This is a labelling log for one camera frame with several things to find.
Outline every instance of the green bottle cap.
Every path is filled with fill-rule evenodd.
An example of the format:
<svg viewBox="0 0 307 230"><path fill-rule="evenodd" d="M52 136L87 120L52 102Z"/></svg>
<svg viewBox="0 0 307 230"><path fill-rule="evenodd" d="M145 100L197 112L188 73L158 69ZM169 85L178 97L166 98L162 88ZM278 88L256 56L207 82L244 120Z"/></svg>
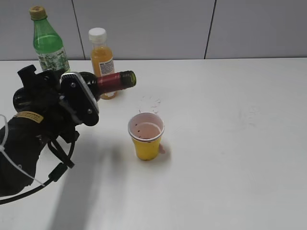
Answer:
<svg viewBox="0 0 307 230"><path fill-rule="evenodd" d="M47 18L45 8L42 6L31 7L30 10L31 19L33 21L38 21Z"/></svg>

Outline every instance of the bottle label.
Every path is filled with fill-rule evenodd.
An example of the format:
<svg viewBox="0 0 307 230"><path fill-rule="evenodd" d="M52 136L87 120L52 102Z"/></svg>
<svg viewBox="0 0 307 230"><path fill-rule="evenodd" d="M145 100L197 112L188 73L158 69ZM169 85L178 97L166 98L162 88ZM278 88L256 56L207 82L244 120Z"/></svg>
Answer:
<svg viewBox="0 0 307 230"><path fill-rule="evenodd" d="M38 53L37 56L43 71L58 69L65 69L66 71L69 70L69 64L64 47L49 54Z"/></svg>
<svg viewBox="0 0 307 230"><path fill-rule="evenodd" d="M114 73L114 62L113 58L111 58L109 61L100 62L100 75L105 76L111 73Z"/></svg>

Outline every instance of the white cable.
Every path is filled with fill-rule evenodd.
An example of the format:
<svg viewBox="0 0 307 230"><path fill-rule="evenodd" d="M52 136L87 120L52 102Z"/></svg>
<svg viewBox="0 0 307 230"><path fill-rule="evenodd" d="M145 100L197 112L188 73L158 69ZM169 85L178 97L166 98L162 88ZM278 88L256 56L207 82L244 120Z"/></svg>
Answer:
<svg viewBox="0 0 307 230"><path fill-rule="evenodd" d="M18 169L19 171L21 171L24 175L26 175L27 177L30 177L32 180L35 180L36 182L38 182L41 186L45 185L43 183L41 183L39 180L35 179L34 177L30 176L29 174L27 174L24 170L22 170L20 167L18 167L18 165L16 165L11 159L10 157L5 153L4 151L4 145L6 140L8 139L8 135L9 135L9 125L8 122L6 120L6 117L2 114L0 114L0 116L2 116L4 118L4 123L5 123L5 133L4 133L4 138L2 143L0 144L0 152L2 152L2 154L4 155L4 157L8 160L9 163L11 163L12 166L14 166L16 169Z"/></svg>

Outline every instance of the white bottle cap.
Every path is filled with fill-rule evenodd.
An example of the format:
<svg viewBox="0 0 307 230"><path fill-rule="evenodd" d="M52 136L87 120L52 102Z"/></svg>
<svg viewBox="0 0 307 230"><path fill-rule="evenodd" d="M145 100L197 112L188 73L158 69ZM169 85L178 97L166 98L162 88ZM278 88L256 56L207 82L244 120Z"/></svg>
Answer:
<svg viewBox="0 0 307 230"><path fill-rule="evenodd" d="M106 30L103 28L90 29L88 37L93 43L104 43L106 42Z"/></svg>

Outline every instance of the yellow label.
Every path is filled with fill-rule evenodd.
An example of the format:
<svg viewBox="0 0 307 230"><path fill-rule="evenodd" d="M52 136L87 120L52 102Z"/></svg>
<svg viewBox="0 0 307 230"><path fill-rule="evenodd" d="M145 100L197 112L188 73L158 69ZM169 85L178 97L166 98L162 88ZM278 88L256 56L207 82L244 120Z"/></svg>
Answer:
<svg viewBox="0 0 307 230"><path fill-rule="evenodd" d="M23 117L23 118L28 118L32 121L35 121L37 123L41 123L42 120L44 119L43 116L37 114L37 113L34 113L34 112L29 112L29 111L22 111L22 112L19 112L18 114L15 115L15 117Z"/></svg>

